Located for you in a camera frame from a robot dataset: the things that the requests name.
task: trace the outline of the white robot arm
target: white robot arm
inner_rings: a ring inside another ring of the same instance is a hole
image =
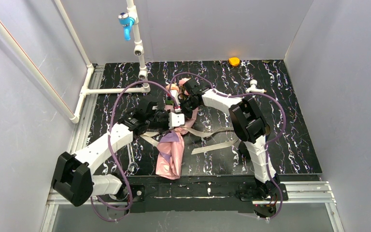
[[[157,101],[145,97],[136,109],[123,115],[113,125],[110,134],[101,136],[73,155],[67,152],[60,155],[52,187],[74,206],[82,205],[91,196],[117,194],[122,186],[119,178],[112,174],[93,175],[111,155],[108,136],[111,137],[113,151],[118,151],[148,128],[169,130],[183,125],[185,115],[189,115],[196,107],[205,105],[230,115],[235,133],[244,142],[254,165],[257,182],[255,195],[265,198],[274,194],[275,185],[270,182],[267,173],[264,147],[267,124],[255,100],[252,97],[231,98],[216,89],[199,85],[194,79],[187,81],[184,87],[189,95],[179,99],[182,114],[157,111]],[[271,164],[269,169],[271,178],[279,184],[279,178]]]

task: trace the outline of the crumpled fabric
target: crumpled fabric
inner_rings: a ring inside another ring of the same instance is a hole
[[[180,86],[182,86],[188,79],[181,79]],[[172,85],[171,89],[179,91],[177,85]],[[172,105],[166,105],[165,110],[174,111]],[[191,128],[197,119],[198,108],[193,110],[190,120],[186,121],[184,127]],[[183,128],[174,128],[170,133],[161,138],[157,145],[160,152],[157,158],[156,174],[167,179],[175,180],[181,176],[181,164],[183,162],[184,140],[182,135],[187,134],[188,131]]]
[[[157,145],[156,174],[171,180],[180,178],[183,161],[184,140],[179,132],[171,131]]]

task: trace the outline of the black marble surface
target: black marble surface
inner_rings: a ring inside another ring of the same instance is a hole
[[[294,89],[289,79],[285,64],[282,60],[272,60],[264,63],[261,60],[242,61],[238,67],[231,67],[226,61],[184,61],[184,62],[152,62],[147,67],[150,71],[148,79],[165,86],[177,73],[192,72],[212,81],[214,86],[227,94],[245,93],[249,81],[256,79],[258,87],[264,88],[267,94],[276,98],[285,110],[287,127],[284,136],[277,143],[269,146],[269,152],[274,169],[279,174],[320,174],[322,173],[318,159],[309,137]],[[100,88],[125,87],[137,81],[138,63],[106,64]],[[157,87],[151,87],[152,96],[161,99],[163,92]],[[122,113],[137,105],[143,94],[127,94],[119,103],[114,121]],[[99,95],[88,144],[106,133],[114,101],[117,94]],[[256,97],[260,109],[271,125],[273,137],[280,131],[282,117],[278,107],[265,98]],[[202,131],[214,131],[219,127],[232,126],[229,117],[213,108],[200,107],[193,128]],[[249,159],[241,156],[236,146],[216,151],[191,155],[196,147],[213,145],[236,138],[233,132],[215,134],[211,138],[201,140],[194,135],[185,135],[185,150],[182,164],[182,176],[193,175],[253,175],[254,168]],[[142,138],[132,143],[132,150],[139,170],[127,173],[135,176],[149,176],[156,173],[158,151]],[[124,169],[128,166],[128,150],[122,148],[117,156]],[[116,165],[110,158],[97,170],[97,174],[116,171]]]

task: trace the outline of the blue valve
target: blue valve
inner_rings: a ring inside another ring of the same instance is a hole
[[[130,40],[130,32],[133,27],[135,20],[132,17],[129,17],[127,13],[121,13],[119,15],[119,22],[123,26],[124,30],[124,39],[126,41]]]

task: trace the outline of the yellow object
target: yellow object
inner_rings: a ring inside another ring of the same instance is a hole
[[[236,67],[240,64],[240,59],[238,59],[236,57],[231,57],[231,58],[228,59],[228,62],[232,67]]]

